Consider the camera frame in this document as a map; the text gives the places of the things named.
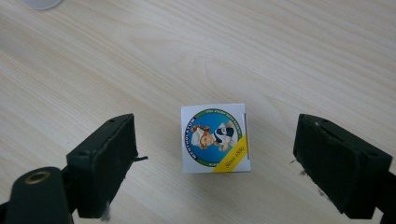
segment wooden table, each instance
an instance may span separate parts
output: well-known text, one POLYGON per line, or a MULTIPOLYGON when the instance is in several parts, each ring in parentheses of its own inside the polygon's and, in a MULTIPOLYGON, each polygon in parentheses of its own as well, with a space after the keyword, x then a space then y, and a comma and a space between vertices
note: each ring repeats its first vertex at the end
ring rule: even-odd
POLYGON ((301 113, 396 156, 396 2, 0 1, 0 203, 126 113, 149 160, 110 223, 379 223, 340 215, 290 162, 301 113), (182 174, 180 108, 225 103, 247 105, 252 171, 182 174))

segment cartoon face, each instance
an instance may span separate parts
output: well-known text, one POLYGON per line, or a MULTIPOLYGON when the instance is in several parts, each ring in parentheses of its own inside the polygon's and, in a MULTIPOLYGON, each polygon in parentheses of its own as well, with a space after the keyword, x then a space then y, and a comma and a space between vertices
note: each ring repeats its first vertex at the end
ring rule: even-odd
POLYGON ((212 145, 214 142, 215 142, 215 140, 213 139, 212 135, 210 135, 210 134, 206 134, 206 135, 202 136, 202 138, 201 138, 201 144, 205 147, 212 145))

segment small box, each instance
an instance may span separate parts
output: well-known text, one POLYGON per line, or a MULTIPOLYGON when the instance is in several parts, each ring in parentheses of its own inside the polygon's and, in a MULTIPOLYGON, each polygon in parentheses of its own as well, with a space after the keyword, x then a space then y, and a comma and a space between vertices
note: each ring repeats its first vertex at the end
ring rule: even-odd
POLYGON ((244 104, 181 107, 183 173, 250 171, 244 104))

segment cartoon character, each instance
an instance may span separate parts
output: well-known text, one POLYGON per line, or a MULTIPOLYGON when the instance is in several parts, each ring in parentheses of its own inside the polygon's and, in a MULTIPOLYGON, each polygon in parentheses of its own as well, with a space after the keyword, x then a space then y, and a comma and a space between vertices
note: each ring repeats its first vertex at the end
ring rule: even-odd
POLYGON ((215 144, 219 146, 220 151, 226 151, 238 141, 235 126, 230 121, 227 124, 221 123, 213 133, 210 133, 209 130, 209 127, 203 128, 202 125, 192 127, 191 143, 201 149, 207 149, 215 144))

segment yellow corner stripe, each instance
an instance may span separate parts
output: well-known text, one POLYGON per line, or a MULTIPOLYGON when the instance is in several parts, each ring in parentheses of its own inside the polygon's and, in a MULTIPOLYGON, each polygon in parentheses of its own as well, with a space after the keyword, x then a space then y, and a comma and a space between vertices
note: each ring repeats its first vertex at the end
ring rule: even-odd
POLYGON ((248 154, 248 141, 245 135, 233 146, 233 149, 219 162, 212 173, 232 172, 236 165, 248 154))

